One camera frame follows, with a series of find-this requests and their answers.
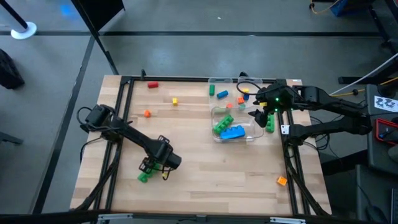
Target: black bag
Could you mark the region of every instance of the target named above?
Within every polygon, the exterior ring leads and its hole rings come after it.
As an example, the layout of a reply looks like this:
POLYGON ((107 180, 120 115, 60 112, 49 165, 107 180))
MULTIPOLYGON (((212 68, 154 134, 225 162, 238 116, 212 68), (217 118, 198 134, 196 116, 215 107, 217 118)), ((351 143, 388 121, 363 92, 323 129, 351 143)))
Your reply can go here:
POLYGON ((10 56, 0 49, 0 85, 14 89, 24 83, 10 56))

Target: red block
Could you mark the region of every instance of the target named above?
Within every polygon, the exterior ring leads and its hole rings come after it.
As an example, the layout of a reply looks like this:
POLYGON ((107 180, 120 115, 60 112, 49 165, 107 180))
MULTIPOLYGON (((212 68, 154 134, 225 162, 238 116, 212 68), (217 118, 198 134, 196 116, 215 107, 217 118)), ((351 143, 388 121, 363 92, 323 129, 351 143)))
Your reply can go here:
POLYGON ((148 88, 157 88, 157 87, 159 87, 158 82, 149 82, 148 83, 148 88))

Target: floor stripe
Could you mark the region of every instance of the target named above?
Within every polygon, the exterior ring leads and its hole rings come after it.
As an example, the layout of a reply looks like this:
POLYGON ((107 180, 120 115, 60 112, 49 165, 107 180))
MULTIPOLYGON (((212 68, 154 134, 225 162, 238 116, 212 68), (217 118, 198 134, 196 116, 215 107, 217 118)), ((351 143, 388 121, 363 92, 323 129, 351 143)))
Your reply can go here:
POLYGON ((73 86, 72 94, 70 96, 67 108, 63 115, 53 146, 51 148, 52 153, 50 160, 48 161, 47 171, 45 175, 42 177, 41 188, 36 193, 37 200, 33 205, 34 206, 33 213, 42 213, 45 199, 47 198, 47 193, 49 192, 49 188, 51 186, 51 181, 54 176, 55 168, 57 167, 63 142, 65 141, 65 136, 67 135, 70 120, 72 118, 73 110, 75 109, 77 97, 79 95, 81 84, 83 83, 83 79, 86 73, 88 61, 90 60, 91 52, 93 51, 93 47, 94 47, 94 38, 91 37, 90 40, 88 41, 86 52, 83 57, 83 61, 81 63, 79 74, 77 75, 75 85, 73 86))
MULTIPOLYGON (((379 32, 108 31, 105 36, 380 37, 379 32)), ((0 35, 10 35, 0 31, 0 35)), ((90 36, 89 31, 38 31, 37 36, 90 36)))

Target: white label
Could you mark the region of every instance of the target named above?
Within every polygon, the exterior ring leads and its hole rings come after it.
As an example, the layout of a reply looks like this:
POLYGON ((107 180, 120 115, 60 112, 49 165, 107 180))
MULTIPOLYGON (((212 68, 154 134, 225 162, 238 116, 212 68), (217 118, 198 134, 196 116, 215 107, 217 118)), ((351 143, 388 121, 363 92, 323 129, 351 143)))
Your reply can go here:
POLYGON ((282 131, 282 134, 289 134, 289 126, 290 125, 281 125, 280 126, 280 131, 282 131))
POLYGON ((398 101, 381 96, 374 96, 374 107, 381 110, 398 112, 398 101))

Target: yellow toy block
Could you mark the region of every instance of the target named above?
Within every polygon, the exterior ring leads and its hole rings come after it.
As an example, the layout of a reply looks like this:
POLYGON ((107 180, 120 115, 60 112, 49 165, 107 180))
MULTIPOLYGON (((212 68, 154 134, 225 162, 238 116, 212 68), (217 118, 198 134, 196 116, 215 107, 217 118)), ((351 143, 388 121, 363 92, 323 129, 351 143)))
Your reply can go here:
POLYGON ((278 184, 285 186, 287 183, 287 179, 285 177, 280 176, 277 181, 278 184))

